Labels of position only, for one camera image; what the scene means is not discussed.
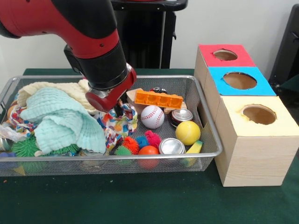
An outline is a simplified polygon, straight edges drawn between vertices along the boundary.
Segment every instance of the orange spiky ball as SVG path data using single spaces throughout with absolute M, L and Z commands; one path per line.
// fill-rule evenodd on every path
M 126 137 L 122 145 L 128 148 L 133 155 L 137 155 L 139 152 L 139 145 L 137 141 L 131 137 Z

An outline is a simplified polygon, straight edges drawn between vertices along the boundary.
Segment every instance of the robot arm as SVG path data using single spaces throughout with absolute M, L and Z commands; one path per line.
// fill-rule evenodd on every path
M 72 68 L 89 82 L 86 98 L 100 111 L 117 105 L 136 80 L 125 60 L 110 0 L 0 0 L 0 34 L 63 38 Z

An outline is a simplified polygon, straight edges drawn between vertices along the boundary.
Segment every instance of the white wall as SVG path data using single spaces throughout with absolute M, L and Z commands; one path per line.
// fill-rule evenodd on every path
M 267 77 L 298 0 L 189 0 L 177 12 L 172 68 L 194 68 L 197 45 L 242 44 Z
M 291 7 L 297 0 L 189 0 L 177 12 L 172 68 L 194 68 L 198 43 L 243 44 L 269 77 Z M 0 89 L 26 68 L 70 68 L 65 42 L 55 35 L 0 36 Z

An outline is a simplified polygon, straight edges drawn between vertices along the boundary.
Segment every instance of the red box top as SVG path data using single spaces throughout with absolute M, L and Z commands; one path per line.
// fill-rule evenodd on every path
M 242 45 L 199 45 L 208 67 L 255 67 L 253 60 Z

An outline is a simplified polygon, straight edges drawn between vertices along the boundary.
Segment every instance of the baseball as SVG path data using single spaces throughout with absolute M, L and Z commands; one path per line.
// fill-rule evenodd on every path
M 164 122 L 164 112 L 160 107 L 147 106 L 141 113 L 141 122 L 147 128 L 156 129 Z

